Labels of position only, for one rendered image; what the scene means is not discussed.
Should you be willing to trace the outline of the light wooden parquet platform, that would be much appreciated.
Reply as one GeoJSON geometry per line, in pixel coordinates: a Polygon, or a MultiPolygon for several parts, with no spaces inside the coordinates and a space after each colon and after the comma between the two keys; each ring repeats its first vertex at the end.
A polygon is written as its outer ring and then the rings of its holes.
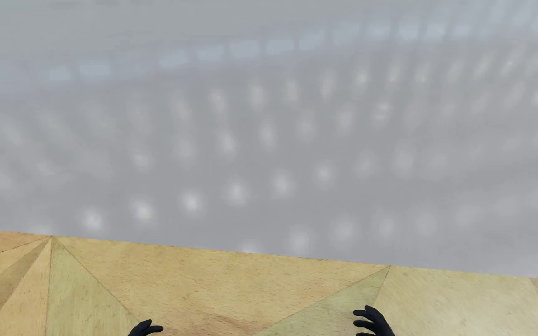
{"type": "Polygon", "coordinates": [[[0,336],[538,336],[538,279],[0,231],[0,336]]]}

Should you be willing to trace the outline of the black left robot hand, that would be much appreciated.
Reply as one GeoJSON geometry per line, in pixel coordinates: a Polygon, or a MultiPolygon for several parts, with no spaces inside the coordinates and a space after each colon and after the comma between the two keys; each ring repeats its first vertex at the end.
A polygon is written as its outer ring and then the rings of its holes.
{"type": "Polygon", "coordinates": [[[162,332],[163,330],[163,326],[153,325],[153,321],[151,319],[147,319],[139,322],[135,327],[133,327],[127,336],[148,336],[153,333],[162,332]]]}

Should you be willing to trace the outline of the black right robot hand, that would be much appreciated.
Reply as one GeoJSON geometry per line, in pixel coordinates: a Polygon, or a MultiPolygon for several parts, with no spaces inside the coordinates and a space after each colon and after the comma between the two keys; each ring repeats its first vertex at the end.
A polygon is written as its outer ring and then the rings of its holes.
{"type": "Polygon", "coordinates": [[[358,332],[355,336],[396,336],[385,317],[376,308],[366,305],[364,309],[354,310],[353,315],[362,317],[353,322],[354,326],[368,332],[358,332]]]}

